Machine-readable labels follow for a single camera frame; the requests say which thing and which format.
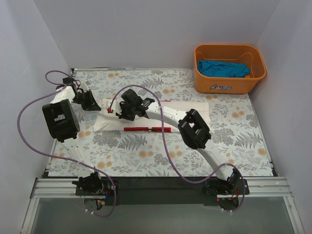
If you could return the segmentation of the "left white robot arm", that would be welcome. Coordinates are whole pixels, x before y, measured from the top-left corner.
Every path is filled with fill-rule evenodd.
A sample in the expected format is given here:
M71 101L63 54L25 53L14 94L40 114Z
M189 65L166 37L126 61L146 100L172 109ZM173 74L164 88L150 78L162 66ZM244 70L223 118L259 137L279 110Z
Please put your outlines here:
M49 104L43 105L42 111L51 137L61 143L69 158L76 163L78 181L73 184L85 192L98 195L103 191L104 184L80 144L80 125L72 103L79 104L84 111L100 111L101 108L88 86L85 83L81 85L78 86L72 77L64 78L56 96Z

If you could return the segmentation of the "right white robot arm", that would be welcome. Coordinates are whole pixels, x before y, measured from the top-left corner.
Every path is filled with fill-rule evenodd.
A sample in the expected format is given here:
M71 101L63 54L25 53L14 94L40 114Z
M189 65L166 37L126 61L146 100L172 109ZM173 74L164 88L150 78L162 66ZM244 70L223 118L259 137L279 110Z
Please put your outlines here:
M117 116L129 121L135 117L144 117L161 121L161 129L165 124L176 127L183 142L191 149L199 152L213 169L211 176L202 179L207 183L208 191L214 195L245 195L247 185L241 172L231 163L227 163L211 140L210 128L195 109L187 112L162 106L157 97L142 99L130 87L125 87L117 104Z

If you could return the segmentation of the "white t shirt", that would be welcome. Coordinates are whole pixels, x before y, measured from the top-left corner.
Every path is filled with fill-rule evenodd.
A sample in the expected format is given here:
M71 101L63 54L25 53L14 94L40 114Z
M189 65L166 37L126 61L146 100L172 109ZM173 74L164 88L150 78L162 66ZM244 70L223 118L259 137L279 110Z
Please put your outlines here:
M148 120L144 117L136 117L134 121L118 119L116 114L108 113L107 108L110 105L110 99L101 100L101 111L97 116L94 124L95 132L102 131L145 131L152 128L160 128L161 122L159 120ZM210 125L210 107L207 102L192 102L192 101L162 101L163 106L180 110L189 111L190 109L197 110L207 125Z

